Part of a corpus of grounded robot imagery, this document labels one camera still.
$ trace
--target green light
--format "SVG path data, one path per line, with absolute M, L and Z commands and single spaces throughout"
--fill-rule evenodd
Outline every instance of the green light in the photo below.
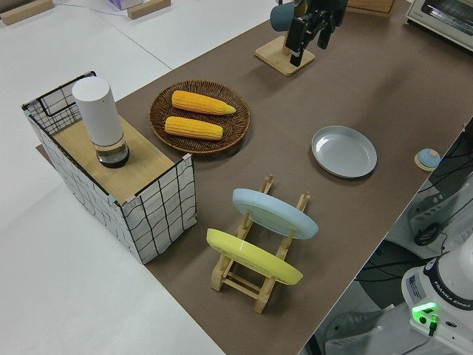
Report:
M 421 318 L 426 317 L 428 313 L 432 312 L 433 308 L 437 308 L 437 303 L 428 302 L 412 307 L 412 318 L 414 318 L 417 323 L 424 324 L 425 322 L 421 322 Z M 431 321 L 437 322 L 437 316 L 435 314 L 432 315 Z
M 412 307 L 412 313 L 414 314 L 414 313 L 422 312 L 422 311 L 425 311 L 426 309 L 432 309 L 435 307 L 437 307 L 437 303 L 434 303 L 434 302 L 429 302 L 424 305 L 416 305 L 415 307 Z

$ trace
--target white cylindrical speaker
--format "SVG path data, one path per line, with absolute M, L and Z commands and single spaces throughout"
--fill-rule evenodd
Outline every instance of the white cylindrical speaker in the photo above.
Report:
M 72 87 L 72 96 L 98 160 L 109 168 L 123 166 L 129 158 L 129 149 L 109 83 L 96 76 L 82 78 Z

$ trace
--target small round object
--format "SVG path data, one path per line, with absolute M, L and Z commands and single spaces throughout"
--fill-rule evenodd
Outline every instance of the small round object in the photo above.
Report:
M 440 164 L 440 155 L 434 149 L 422 149 L 415 155 L 414 162 L 422 170 L 431 172 L 438 166 L 438 164 Z

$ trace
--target light blue plate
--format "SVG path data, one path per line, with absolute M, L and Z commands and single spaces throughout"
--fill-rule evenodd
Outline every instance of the light blue plate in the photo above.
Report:
M 344 126 L 328 126 L 317 131 L 312 138 L 312 153 L 329 173 L 349 179 L 370 173 L 378 159 L 368 138 Z
M 284 236 L 295 231 L 295 239 L 309 239 L 319 231 L 317 224 L 304 212 L 262 192 L 235 189 L 233 202 L 242 214 L 250 212 L 253 222 Z

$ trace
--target wooden mug stand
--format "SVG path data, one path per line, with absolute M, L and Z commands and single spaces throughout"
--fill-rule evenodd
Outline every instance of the wooden mug stand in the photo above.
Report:
M 0 18 L 4 24 L 10 26 L 31 16 L 51 10 L 52 8 L 54 8 L 52 0 L 35 0 L 4 13 L 0 13 Z
M 303 67 L 306 67 L 310 62 L 315 58 L 314 54 L 305 50 L 302 53 L 301 65 L 298 67 L 293 66 L 290 60 L 289 49 L 285 46 L 286 36 L 280 36 L 271 42 L 265 44 L 264 46 L 258 48 L 255 51 L 255 56 L 262 59 L 274 69 L 278 70 L 286 76 L 291 76 L 295 72 L 299 71 Z

